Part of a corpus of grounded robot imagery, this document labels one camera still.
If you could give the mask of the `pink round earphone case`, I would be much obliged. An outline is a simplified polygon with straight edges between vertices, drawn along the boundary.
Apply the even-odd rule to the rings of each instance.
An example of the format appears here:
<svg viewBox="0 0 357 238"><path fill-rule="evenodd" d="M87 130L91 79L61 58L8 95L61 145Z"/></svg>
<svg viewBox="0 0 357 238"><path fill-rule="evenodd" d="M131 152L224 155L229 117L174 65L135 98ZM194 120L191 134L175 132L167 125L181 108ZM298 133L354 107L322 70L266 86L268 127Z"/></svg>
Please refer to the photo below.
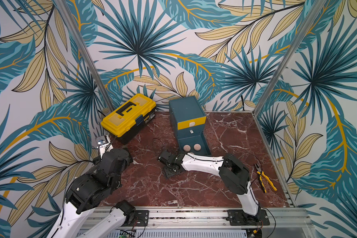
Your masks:
<svg viewBox="0 0 357 238"><path fill-rule="evenodd" d="M191 151L191 147L190 147L189 145L185 145L185 146L183 147L183 150L184 150L185 152L190 152L190 151Z"/></svg>
<svg viewBox="0 0 357 238"><path fill-rule="evenodd" d="M194 149L195 151L200 151L200 150L202 149L202 147L201 147L200 144L195 144L195 145L193 146L193 149Z"/></svg>

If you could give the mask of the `teal bottom drawer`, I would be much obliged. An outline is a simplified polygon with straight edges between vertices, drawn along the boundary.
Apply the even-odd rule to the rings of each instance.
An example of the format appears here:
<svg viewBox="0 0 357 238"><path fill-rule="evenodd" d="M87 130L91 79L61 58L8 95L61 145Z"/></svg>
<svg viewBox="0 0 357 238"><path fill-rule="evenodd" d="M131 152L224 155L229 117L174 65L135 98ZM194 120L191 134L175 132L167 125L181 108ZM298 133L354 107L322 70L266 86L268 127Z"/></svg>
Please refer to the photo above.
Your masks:
<svg viewBox="0 0 357 238"><path fill-rule="evenodd" d="M178 144L182 152L193 153L201 156L212 155L203 132L199 135L179 138Z"/></svg>

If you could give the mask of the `teal drawer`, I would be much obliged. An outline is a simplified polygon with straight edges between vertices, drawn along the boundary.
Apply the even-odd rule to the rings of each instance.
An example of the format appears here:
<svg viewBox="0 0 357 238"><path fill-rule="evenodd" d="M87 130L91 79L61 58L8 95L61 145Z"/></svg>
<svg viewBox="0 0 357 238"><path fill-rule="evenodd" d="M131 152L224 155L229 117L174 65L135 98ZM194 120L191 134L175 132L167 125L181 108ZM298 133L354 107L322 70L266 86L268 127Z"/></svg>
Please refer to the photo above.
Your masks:
<svg viewBox="0 0 357 238"><path fill-rule="evenodd" d="M204 128L205 125L200 125L200 126L194 126L186 129L177 130L177 138L183 139L183 138L200 136L201 134L203 134Z"/></svg>
<svg viewBox="0 0 357 238"><path fill-rule="evenodd" d="M179 138L178 144L182 152L193 153L201 156L212 155L203 132L199 135Z"/></svg>

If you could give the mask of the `teal drawer cabinet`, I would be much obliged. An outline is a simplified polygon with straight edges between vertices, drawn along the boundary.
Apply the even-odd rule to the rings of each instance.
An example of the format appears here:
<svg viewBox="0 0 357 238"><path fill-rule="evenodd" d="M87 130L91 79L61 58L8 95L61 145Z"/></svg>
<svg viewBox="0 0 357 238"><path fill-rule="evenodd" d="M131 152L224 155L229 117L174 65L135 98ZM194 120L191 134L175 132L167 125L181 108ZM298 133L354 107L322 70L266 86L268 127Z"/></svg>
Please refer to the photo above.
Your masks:
<svg viewBox="0 0 357 238"><path fill-rule="evenodd" d="M174 99L169 102L170 120L177 138L177 123L189 119L206 117L195 96Z"/></svg>

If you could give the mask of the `yellow top drawer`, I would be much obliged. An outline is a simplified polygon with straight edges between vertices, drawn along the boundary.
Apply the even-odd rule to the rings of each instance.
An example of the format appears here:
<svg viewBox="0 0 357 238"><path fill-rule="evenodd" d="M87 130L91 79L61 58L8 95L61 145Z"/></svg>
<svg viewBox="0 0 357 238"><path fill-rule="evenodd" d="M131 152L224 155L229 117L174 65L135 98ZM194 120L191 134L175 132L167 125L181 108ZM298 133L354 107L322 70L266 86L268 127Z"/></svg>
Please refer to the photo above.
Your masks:
<svg viewBox="0 0 357 238"><path fill-rule="evenodd" d="M200 125L205 124L205 122L206 122L206 117L189 119L189 120L177 123L177 130L184 130L184 129L188 129L191 127L200 126Z"/></svg>

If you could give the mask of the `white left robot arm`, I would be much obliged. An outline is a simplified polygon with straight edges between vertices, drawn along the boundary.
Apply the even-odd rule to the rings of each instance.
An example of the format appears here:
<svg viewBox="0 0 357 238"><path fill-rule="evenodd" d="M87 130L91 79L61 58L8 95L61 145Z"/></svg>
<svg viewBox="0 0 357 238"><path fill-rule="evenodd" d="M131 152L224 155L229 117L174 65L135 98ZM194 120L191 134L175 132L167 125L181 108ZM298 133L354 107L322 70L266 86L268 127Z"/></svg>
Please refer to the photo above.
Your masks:
<svg viewBox="0 0 357 238"><path fill-rule="evenodd" d="M133 162L129 151L111 149L101 155L93 171L76 178L69 187L57 221L47 235L49 238L76 238L81 227L98 205L121 187L121 175ZM118 202L110 213L83 238L104 238L123 225L133 225L136 209L126 200Z"/></svg>

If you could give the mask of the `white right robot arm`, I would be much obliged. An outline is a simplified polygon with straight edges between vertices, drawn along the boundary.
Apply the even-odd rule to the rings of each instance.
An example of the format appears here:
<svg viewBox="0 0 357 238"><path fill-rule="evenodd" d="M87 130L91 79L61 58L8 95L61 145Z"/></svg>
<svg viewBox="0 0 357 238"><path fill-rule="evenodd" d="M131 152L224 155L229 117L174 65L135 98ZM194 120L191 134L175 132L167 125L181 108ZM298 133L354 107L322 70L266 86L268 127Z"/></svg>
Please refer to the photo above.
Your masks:
<svg viewBox="0 0 357 238"><path fill-rule="evenodd" d="M219 157L193 153L174 155L163 151L158 161L164 164L163 174L166 178L183 172L202 172L220 177L225 187L238 196L245 214L256 217L260 213L259 203L251 188L250 171L234 155L226 154Z"/></svg>

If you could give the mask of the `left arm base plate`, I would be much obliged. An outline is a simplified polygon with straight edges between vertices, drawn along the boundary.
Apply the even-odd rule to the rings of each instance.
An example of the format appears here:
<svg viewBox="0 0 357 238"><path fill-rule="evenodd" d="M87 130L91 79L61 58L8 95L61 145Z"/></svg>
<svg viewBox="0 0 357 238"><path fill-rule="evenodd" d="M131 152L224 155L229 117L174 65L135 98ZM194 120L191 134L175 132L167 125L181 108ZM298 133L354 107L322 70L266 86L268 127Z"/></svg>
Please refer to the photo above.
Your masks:
<svg viewBox="0 0 357 238"><path fill-rule="evenodd" d="M121 226L121 228L147 226L149 221L149 213L149 210L136 210L135 212L131 212L130 215L126 216L126 221Z"/></svg>

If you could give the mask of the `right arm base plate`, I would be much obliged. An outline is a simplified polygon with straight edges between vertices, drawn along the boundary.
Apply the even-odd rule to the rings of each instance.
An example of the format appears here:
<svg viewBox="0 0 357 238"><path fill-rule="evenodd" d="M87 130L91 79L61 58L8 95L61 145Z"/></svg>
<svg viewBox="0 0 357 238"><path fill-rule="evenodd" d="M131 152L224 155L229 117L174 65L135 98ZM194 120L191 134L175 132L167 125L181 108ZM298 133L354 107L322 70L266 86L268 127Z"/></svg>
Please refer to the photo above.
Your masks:
<svg viewBox="0 0 357 238"><path fill-rule="evenodd" d="M242 210L227 210L226 220L230 222L231 226L268 226L270 221L268 219L266 210L259 210L257 215L249 215Z"/></svg>

